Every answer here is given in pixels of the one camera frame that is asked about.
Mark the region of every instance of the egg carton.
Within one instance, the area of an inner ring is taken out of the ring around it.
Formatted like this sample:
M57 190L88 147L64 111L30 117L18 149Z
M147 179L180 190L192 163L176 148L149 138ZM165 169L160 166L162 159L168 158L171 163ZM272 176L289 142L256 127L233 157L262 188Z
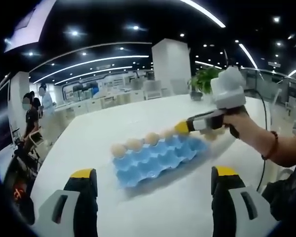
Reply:
M206 153L208 145L200 139L173 135L160 139L155 146L144 144L138 152L127 150L124 157L114 157L116 176L122 187L135 187L144 179L156 178L163 170L175 169Z

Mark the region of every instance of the computer screen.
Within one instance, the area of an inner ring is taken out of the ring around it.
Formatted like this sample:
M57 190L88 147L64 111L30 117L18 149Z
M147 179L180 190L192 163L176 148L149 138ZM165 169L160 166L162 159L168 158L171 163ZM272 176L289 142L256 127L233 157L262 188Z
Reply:
M13 143L8 117L9 82L0 89L0 151Z

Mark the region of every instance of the green plant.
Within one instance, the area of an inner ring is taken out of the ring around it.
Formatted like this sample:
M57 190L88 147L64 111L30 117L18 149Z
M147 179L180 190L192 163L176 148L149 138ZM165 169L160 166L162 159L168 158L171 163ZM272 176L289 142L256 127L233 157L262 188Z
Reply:
M191 78L189 84L194 86L195 89L199 89L204 94L210 94L212 92L211 80L213 78L217 78L219 72L220 70L214 67L200 70L194 77Z

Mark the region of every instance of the black cable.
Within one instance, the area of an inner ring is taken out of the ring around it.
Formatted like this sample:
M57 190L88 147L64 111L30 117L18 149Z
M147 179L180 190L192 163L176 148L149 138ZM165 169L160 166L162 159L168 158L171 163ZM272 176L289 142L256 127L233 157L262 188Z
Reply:
M267 115L266 115L266 106L265 106L265 102L261 96L261 94L256 90L256 89L246 89L244 90L244 92L250 92L250 91L253 91L254 93L258 94L262 103L263 103L263 107L264 107L264 114L265 114L265 130L267 130ZM259 190L260 186L261 186L261 183L262 183L262 179L264 177L264 172L265 172L265 160L264 160L264 163L263 163L263 171L262 171L262 175L261 175L261 179L260 179L260 182L259 182L259 185L257 187L257 191Z

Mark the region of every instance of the potted plant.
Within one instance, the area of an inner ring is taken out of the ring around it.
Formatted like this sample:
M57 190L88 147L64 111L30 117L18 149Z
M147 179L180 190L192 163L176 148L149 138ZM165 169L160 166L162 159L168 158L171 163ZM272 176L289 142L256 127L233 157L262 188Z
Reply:
M209 100L211 100L211 80L217 78L219 72L221 72L219 69L208 67L198 71L196 75L190 79L189 85L191 86L190 95L192 100L200 100L200 97L202 97L203 94L203 98L209 98Z

